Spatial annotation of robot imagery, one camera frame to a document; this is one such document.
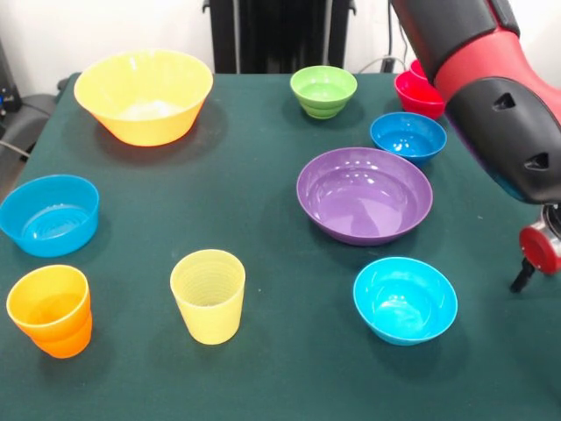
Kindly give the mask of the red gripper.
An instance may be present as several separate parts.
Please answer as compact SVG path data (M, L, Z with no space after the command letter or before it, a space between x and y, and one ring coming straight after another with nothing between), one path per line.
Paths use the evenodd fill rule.
M548 236L548 230L532 226L524 227L519 234L519 242L525 258L522 268L509 287L512 293L521 293L536 269L547 275L560 271L560 242Z

